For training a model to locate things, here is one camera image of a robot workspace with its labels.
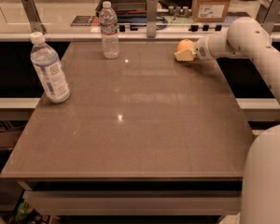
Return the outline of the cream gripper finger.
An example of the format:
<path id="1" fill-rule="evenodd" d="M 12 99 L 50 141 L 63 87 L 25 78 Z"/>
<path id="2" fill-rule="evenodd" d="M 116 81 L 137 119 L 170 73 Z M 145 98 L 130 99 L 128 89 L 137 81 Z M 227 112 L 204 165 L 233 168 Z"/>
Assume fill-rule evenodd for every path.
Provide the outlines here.
<path id="1" fill-rule="evenodd" d="M 195 53 L 192 49 L 182 49 L 175 53 L 175 58 L 180 62 L 191 62 L 195 58 Z"/>

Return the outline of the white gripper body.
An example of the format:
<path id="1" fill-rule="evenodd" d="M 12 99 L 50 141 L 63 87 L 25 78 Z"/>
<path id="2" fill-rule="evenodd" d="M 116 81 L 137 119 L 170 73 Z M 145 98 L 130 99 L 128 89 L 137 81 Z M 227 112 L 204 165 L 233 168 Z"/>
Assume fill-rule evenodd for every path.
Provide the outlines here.
<path id="1" fill-rule="evenodd" d="M 214 56 L 209 48 L 211 36 L 207 35 L 195 42 L 194 53 L 197 60 L 212 60 Z"/>

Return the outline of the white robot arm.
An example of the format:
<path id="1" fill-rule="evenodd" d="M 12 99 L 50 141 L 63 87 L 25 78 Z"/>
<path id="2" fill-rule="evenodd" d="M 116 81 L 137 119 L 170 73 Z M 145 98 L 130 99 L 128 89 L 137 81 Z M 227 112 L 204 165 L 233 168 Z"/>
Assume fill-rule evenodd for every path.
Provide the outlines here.
<path id="1" fill-rule="evenodd" d="M 257 102 L 258 109 L 280 109 L 280 51 L 273 47 L 267 30 L 250 17 L 197 41 L 180 41 L 175 58 L 180 62 L 247 58 L 274 96 L 271 102 Z M 280 224 L 280 124 L 260 133 L 248 150 L 240 224 Z"/>

